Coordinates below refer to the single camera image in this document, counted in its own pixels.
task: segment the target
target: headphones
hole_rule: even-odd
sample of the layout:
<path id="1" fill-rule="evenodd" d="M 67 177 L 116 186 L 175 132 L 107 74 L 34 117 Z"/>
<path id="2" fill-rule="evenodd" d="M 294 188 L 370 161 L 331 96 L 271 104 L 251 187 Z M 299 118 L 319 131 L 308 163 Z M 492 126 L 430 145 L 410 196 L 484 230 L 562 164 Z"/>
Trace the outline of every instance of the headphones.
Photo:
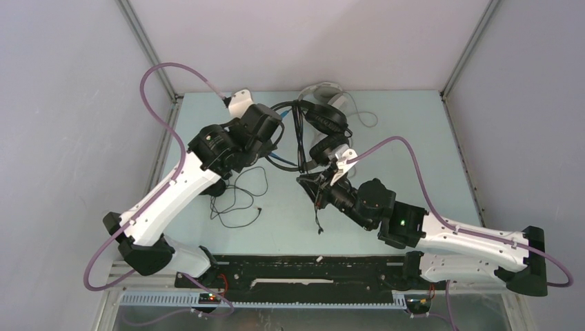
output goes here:
<path id="1" fill-rule="evenodd" d="M 313 95 L 321 104 L 304 100 Z M 348 128 L 347 117 L 343 111 L 347 108 L 348 99 L 339 84 L 323 82 L 304 88 L 297 102 L 305 110 L 305 120 L 317 131 L 326 134 L 326 137 L 316 143 L 310 150 L 311 161 L 307 162 L 306 169 L 312 170 L 317 166 L 326 166 L 329 155 L 340 145 L 349 144 L 352 136 Z"/>

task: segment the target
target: black cable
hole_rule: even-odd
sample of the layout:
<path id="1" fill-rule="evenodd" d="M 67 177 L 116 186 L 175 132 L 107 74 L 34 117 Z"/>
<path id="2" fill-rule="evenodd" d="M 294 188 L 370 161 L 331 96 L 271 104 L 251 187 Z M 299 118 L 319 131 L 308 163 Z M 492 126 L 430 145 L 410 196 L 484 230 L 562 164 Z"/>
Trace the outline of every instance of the black cable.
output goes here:
<path id="1" fill-rule="evenodd" d="M 304 127 L 304 113 L 302 107 L 298 100 L 294 101 L 284 101 L 281 103 L 277 103 L 276 105 L 272 106 L 271 108 L 276 111 L 282 108 L 290 107 L 292 112 L 292 120 L 295 125 L 295 136 L 297 138 L 297 168 L 289 168 L 279 165 L 274 161 L 271 161 L 269 158 L 268 162 L 273 164 L 275 167 L 279 168 L 280 170 L 289 171 L 289 172 L 300 172 L 304 173 L 307 172 L 307 159 L 305 154 L 305 147 L 303 143 L 303 127 Z"/>
<path id="2" fill-rule="evenodd" d="M 276 141 L 272 144 L 272 148 L 276 149 L 278 143 L 280 142 L 280 139 L 282 139 L 282 135 L 284 134 L 284 124 L 282 122 L 278 123 L 278 126 L 281 128 L 280 130 L 280 134 L 278 135 L 278 138 L 276 138 Z"/>
<path id="3" fill-rule="evenodd" d="M 305 147 L 303 143 L 303 122 L 304 114 L 298 102 L 292 106 L 292 120 L 295 124 L 295 135 L 297 138 L 297 160 L 299 164 L 299 172 L 307 172 L 307 159 L 305 154 Z"/>
<path id="4" fill-rule="evenodd" d="M 240 188 L 239 186 L 237 186 L 238 179 L 240 179 L 240 177 L 243 174 L 247 173 L 248 171 L 254 170 L 254 169 L 262 169 L 262 172 L 264 174 L 264 181 L 266 183 L 266 189 L 264 190 L 264 192 L 262 192 L 260 194 L 252 193 L 245 188 Z M 266 176 L 266 169 L 264 169 L 264 167 L 262 167 L 262 166 L 257 166 L 257 167 L 253 167 L 253 168 L 244 170 L 236 177 L 233 184 L 229 184 L 229 181 L 228 181 L 228 185 L 226 186 L 226 190 L 234 190 L 234 202 L 229 207 L 227 207 L 223 210 L 218 210 L 217 207 L 215 206 L 215 201 L 217 200 L 217 198 L 211 197 L 210 203 L 209 203 L 211 213 L 209 215 L 209 218 L 210 219 L 215 219 L 216 217 L 219 218 L 219 221 L 221 222 L 221 224 L 228 229 L 245 228 L 246 226 L 251 225 L 252 223 L 254 223 L 258 219 L 258 217 L 260 217 L 260 213 L 262 212 L 262 208 L 256 207 L 256 209 L 258 209 L 258 215 L 256 215 L 256 217 L 252 221 L 250 221 L 249 223 L 243 224 L 243 225 L 236 225 L 236 226 L 226 225 L 224 223 L 224 220 L 221 218 L 221 216 L 223 214 L 228 214 L 229 212 L 233 212 L 234 210 L 245 210 L 245 209 L 252 207 L 252 205 L 254 205 L 254 198 L 255 197 L 262 197 L 263 195 L 265 195 L 268 192 L 268 177 Z M 238 190 L 246 193 L 251 198 L 249 205 L 247 205 L 245 207 L 234 208 L 234 206 L 236 204 L 236 193 Z"/>
<path id="5" fill-rule="evenodd" d="M 283 171 L 288 171 L 288 172 L 297 172 L 297 171 L 300 171 L 299 167 L 294 167 L 294 168 L 285 167 L 284 165 L 280 165 L 280 164 L 274 162 L 270 157 L 266 157 L 266 160 L 270 164 L 272 164 L 273 166 L 275 166 L 276 168 L 279 168 L 280 170 L 283 170 Z"/>
<path id="6" fill-rule="evenodd" d="M 388 286 L 390 289 L 392 290 L 396 290 L 396 291 L 400 291 L 400 292 L 406 292 L 406 291 L 410 291 L 412 289 L 412 287 L 406 285 L 406 288 L 398 288 L 397 286 L 393 286 L 391 285 L 389 282 L 383 280 L 383 279 L 379 279 L 384 285 Z"/>

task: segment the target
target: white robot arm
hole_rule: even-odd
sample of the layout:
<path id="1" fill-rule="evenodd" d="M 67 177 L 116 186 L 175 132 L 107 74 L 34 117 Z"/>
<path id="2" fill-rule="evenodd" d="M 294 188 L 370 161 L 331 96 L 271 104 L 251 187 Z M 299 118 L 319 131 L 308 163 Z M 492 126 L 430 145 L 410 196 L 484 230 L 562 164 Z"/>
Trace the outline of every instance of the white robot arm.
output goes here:
<path id="1" fill-rule="evenodd" d="M 547 294 L 544 258 L 520 247 L 544 250 L 542 229 L 528 227 L 523 232 L 504 232 L 444 219 L 455 229 L 451 230 L 433 213 L 396 201 L 396 193 L 386 189 L 379 179 L 353 188 L 345 175 L 359 160 L 351 161 L 356 158 L 357 153 L 347 145 L 339 146 L 330 155 L 328 169 L 319 174 L 303 174 L 297 182 L 316 209 L 331 204 L 365 230 L 379 227 L 378 239 L 386 244 L 414 248 L 416 251 L 407 253 L 405 258 L 406 276 L 431 283 L 495 282 L 521 294 Z M 468 234 L 470 231 L 479 236 Z M 515 244 L 506 245 L 482 235 Z"/>
<path id="2" fill-rule="evenodd" d="M 206 126 L 188 144 L 183 167 L 169 173 L 132 209 L 110 212 L 103 223 L 110 234 L 129 226 L 116 240 L 124 260 L 139 274 L 148 276 L 163 268 L 201 276 L 213 257 L 204 247 L 190 247 L 164 236 L 174 217 L 197 195 L 218 196 L 226 189 L 232 171 L 240 172 L 276 149 L 282 131 L 273 143 L 282 118 L 274 110 L 254 104 L 250 91 L 236 92 L 228 109 L 232 120 Z"/>

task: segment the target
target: metal frame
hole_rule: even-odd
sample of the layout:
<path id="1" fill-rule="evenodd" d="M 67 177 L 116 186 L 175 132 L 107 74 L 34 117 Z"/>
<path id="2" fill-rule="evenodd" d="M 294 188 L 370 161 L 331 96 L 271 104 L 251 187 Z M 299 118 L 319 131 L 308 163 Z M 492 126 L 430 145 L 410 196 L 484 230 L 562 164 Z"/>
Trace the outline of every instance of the metal frame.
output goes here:
<path id="1" fill-rule="evenodd" d="M 445 87 L 441 92 L 443 98 L 448 98 L 451 91 L 453 91 L 453 88 L 455 87 L 455 84 L 457 83 L 459 76 L 461 75 L 463 69 L 465 68 L 467 61 L 469 60 L 475 48 L 477 47 L 479 40 L 484 35 L 484 32 L 486 31 L 489 23 L 491 22 L 497 9 L 499 8 L 499 5 L 502 2 L 503 2 L 502 0 L 490 0 L 490 2 L 488 3 L 481 19 L 479 19 L 479 22 L 477 22 L 475 30 L 473 30 L 471 38 L 467 42 L 467 45 L 465 46 L 465 49 L 461 54 L 459 61 L 457 61 L 457 64 L 455 65 L 455 68 L 453 68 L 453 71 L 451 72 L 449 79 L 447 79 L 447 83 L 445 83 Z"/>
<path id="2" fill-rule="evenodd" d="M 118 3 L 122 15 L 128 22 L 128 25 L 130 26 L 132 33 L 136 37 L 136 41 L 138 41 L 138 44 L 140 45 L 140 48 L 142 48 L 142 51 L 146 55 L 146 58 L 148 62 L 150 62 L 150 65 L 155 66 L 157 64 L 160 64 L 161 60 L 159 59 L 157 53 L 155 52 L 152 43 L 148 39 L 146 32 L 144 32 L 144 28 L 142 27 L 142 24 L 140 24 L 140 20 L 138 20 L 138 16 L 136 15 L 134 8 L 130 4 L 130 0 L 116 0 L 116 3 Z M 163 84 L 163 87 L 165 88 L 170 100 L 173 103 L 176 102 L 177 93 L 175 92 L 175 89 L 170 83 L 170 80 L 165 70 L 159 69 L 157 70 L 156 73 L 157 76 L 159 77 L 159 80 Z"/>
<path id="3" fill-rule="evenodd" d="M 144 51 L 147 59 L 149 60 L 151 65 L 157 65 L 160 63 L 159 57 L 157 56 L 150 40 L 146 36 L 144 28 L 140 24 L 138 17 L 134 9 L 130 4 L 130 0 L 116 0 L 119 4 L 120 10 L 123 13 L 124 17 L 126 18 L 132 32 L 136 36 L 136 39 Z M 470 190 L 474 197 L 475 207 L 479 214 L 480 220 L 482 224 L 484 222 L 482 209 L 479 205 L 479 201 L 477 200 L 477 191 L 475 190 L 475 186 L 472 184 L 471 177 L 468 173 L 468 169 L 466 166 L 464 154 L 462 152 L 461 146 L 459 144 L 459 139 L 457 138 L 457 134 L 455 132 L 455 128 L 453 126 L 453 121 L 449 114 L 448 103 L 447 100 L 449 98 L 450 93 L 453 91 L 455 84 L 459 76 L 462 73 L 462 70 L 465 68 L 466 64 L 470 56 L 472 55 L 473 51 L 477 47 L 479 40 L 483 36 L 488 24 L 490 23 L 491 19 L 494 17 L 499 5 L 501 4 L 502 0 L 490 0 L 489 4 L 487 5 L 481 19 L 479 20 L 471 38 L 469 39 L 465 50 L 463 51 L 457 65 L 453 69 L 453 72 L 449 79 L 446 82 L 444 89 L 441 91 L 442 101 L 444 103 L 445 112 L 447 115 L 447 119 L 453 133 L 453 138 L 457 145 L 457 149 L 459 151 L 459 156 L 462 162 L 462 166 L 465 170 L 466 177 L 468 179 L 468 183 L 470 185 Z M 166 119 L 167 123 L 169 123 L 172 127 L 175 127 L 177 123 L 177 119 L 179 116 L 179 111 L 182 103 L 182 98 L 175 92 L 168 76 L 164 72 L 164 70 L 158 70 L 157 76 L 159 80 L 163 84 L 166 92 L 168 93 L 171 101 L 173 102 L 173 107 Z M 162 170 L 164 169 L 164 163 L 166 160 L 166 155 L 168 153 L 170 147 L 171 137 L 167 132 L 164 132 L 161 142 L 159 144 L 157 150 L 157 158 L 155 159 L 154 165 L 152 167 L 152 172 L 150 174 L 150 180 L 148 183 L 148 187 L 146 188 L 146 192 L 149 192 L 152 187 L 156 185 L 156 183 L 160 180 L 162 175 Z M 112 269 L 110 271 L 110 276 L 108 277 L 108 282 L 112 281 L 119 277 L 122 273 L 129 270 L 129 266 L 123 261 L 117 261 L 112 264 Z M 148 292 L 165 292 L 165 293 L 173 293 L 173 292 L 201 292 L 201 290 L 186 290 L 186 289 L 176 289 L 174 288 L 175 283 L 175 273 L 174 272 L 166 272 L 162 271 L 158 274 L 143 277 L 139 274 L 134 274 L 128 277 L 125 281 L 121 282 L 120 284 L 116 285 L 115 287 L 111 288 L 110 290 L 104 292 L 100 303 L 99 313 L 96 316 L 94 326 L 92 330 L 94 331 L 111 331 L 114 328 L 114 323 L 116 320 L 116 315 L 121 303 L 121 299 L 127 289 L 131 289 L 132 292 L 136 291 L 148 291 Z M 418 290 L 411 290 L 407 292 L 400 292 L 396 291 L 395 294 L 397 295 L 404 295 L 404 294 L 425 294 L 426 291 L 418 291 Z M 458 283 L 455 284 L 451 289 L 450 293 L 452 294 L 502 294 L 502 299 L 504 301 L 504 307 L 506 309 L 506 313 L 508 315 L 508 320 L 510 322 L 510 327 L 512 331 L 532 331 L 536 330 L 532 316 L 528 309 L 528 305 L 526 303 L 526 299 L 523 296 L 519 296 L 517 294 L 511 294 L 506 288 L 501 287 L 500 285 L 477 285 L 473 283 Z"/>

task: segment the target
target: black joint housing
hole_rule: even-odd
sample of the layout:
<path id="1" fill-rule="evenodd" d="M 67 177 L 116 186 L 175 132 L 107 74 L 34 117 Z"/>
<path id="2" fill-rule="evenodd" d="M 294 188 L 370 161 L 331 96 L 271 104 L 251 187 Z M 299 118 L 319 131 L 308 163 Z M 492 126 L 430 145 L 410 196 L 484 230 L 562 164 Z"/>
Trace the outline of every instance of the black joint housing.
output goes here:
<path id="1" fill-rule="evenodd" d="M 426 236 L 422 232 L 426 214 L 424 208 L 396 201 L 392 214 L 382 220 L 378 239 L 398 249 L 416 247 L 419 240 Z"/>
<path id="2" fill-rule="evenodd" d="M 126 239 L 118 245 L 124 261 L 142 276 L 150 276 L 169 264 L 175 249 L 170 247 L 163 236 L 152 246 L 138 246 Z"/>
<path id="3" fill-rule="evenodd" d="M 524 237 L 528 239 L 528 245 L 544 252 L 544 230 L 535 226 L 529 226 L 524 231 Z M 546 264 L 544 257 L 529 252 L 524 259 L 526 268 L 519 272 L 511 272 L 502 267 L 494 271 L 496 277 L 506 282 L 506 288 L 510 291 L 529 295 L 531 297 L 546 297 L 548 286 L 546 285 Z"/>

